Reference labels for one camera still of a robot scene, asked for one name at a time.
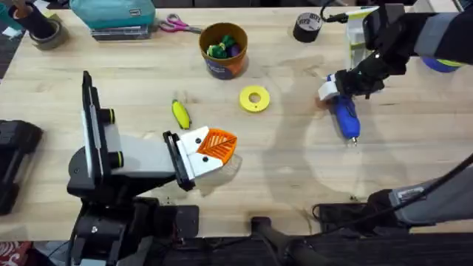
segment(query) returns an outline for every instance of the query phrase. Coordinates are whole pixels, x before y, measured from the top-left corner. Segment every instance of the green toy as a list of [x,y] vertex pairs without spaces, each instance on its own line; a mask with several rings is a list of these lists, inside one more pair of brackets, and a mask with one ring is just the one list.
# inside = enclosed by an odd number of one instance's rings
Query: green toy
[[235,44],[235,40],[230,35],[225,35],[218,45],[211,45],[207,49],[207,55],[217,59],[227,58],[227,47]]

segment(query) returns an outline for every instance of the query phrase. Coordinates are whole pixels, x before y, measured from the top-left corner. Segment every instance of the blue marker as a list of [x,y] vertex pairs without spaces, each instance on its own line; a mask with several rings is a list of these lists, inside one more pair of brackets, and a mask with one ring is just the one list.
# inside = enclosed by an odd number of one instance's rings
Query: blue marker
[[341,134],[357,144],[360,137],[360,120],[356,116],[355,104],[351,97],[339,95],[332,98],[333,112],[337,118]]

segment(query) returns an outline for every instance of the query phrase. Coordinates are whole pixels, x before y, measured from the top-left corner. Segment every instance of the orange cup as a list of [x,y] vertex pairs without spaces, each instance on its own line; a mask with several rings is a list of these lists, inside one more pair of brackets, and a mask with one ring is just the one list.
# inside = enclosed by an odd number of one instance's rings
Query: orange cup
[[[230,35],[238,43],[241,48],[240,54],[225,59],[208,56],[208,47],[221,42],[225,35]],[[241,27],[232,23],[212,24],[200,34],[199,45],[200,52],[207,63],[207,68],[215,78],[223,80],[232,79],[242,71],[248,46],[248,37]]]

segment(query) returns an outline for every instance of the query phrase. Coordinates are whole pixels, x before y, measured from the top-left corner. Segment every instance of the scissors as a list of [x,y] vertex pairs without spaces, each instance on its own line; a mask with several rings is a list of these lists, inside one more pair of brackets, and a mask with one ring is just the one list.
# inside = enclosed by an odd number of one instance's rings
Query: scissors
[[180,20],[177,14],[169,14],[165,21],[160,21],[159,26],[167,33],[175,33],[177,31],[188,31],[196,34],[202,33],[202,30],[198,27],[191,27]]

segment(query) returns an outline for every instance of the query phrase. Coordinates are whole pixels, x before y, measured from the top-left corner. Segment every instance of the yellow tape roll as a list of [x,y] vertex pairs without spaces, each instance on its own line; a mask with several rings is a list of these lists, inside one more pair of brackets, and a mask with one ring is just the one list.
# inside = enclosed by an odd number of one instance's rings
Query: yellow tape roll
[[[259,96],[259,101],[252,102],[250,100],[252,95]],[[269,100],[269,93],[263,86],[246,86],[239,94],[239,104],[249,112],[261,112],[268,107]]]

